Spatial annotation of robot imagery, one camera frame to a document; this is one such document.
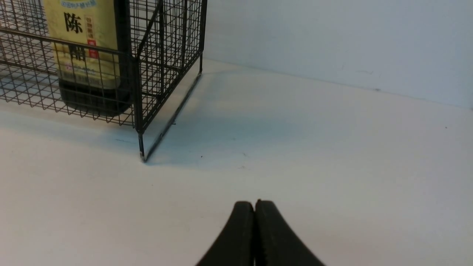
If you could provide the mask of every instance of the red label sticker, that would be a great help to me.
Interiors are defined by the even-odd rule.
[[[95,40],[87,40],[87,43],[88,43],[88,45],[97,46],[97,42]],[[89,57],[97,59],[98,58],[97,50],[90,50],[89,49]]]

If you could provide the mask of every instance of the vinegar bottle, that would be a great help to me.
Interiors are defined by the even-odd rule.
[[[43,0],[50,37],[131,55],[128,0]],[[116,116],[131,105],[129,58],[52,43],[59,89],[74,109]]]

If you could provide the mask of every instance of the bottle bottom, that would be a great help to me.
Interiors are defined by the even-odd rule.
[[[59,79],[62,101],[82,112],[113,117],[131,106],[131,92],[123,83],[117,89],[101,89]]]

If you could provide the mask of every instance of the wire grid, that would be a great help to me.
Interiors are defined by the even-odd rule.
[[[130,1],[131,35],[135,53],[152,21],[140,57],[142,115],[145,126],[154,118],[177,86],[182,74],[201,51],[202,0],[164,0],[161,12],[157,10],[158,5],[159,1]]]
[[[133,55],[145,37],[139,60],[142,116],[147,125],[201,51],[201,0],[131,0]],[[49,36],[40,0],[0,0],[0,27]],[[50,42],[0,33],[0,99],[76,114],[108,123],[135,126],[133,106],[115,117],[74,109],[61,101]]]

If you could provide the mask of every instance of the chinese character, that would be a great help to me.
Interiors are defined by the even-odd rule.
[[[83,47],[77,47],[74,45],[69,45],[70,58],[75,58],[77,60],[86,60],[86,50]]]
[[[76,33],[82,32],[80,27],[81,23],[79,22],[80,17],[76,17],[76,14],[70,14],[64,12],[64,20],[66,21],[66,30],[75,31]]]

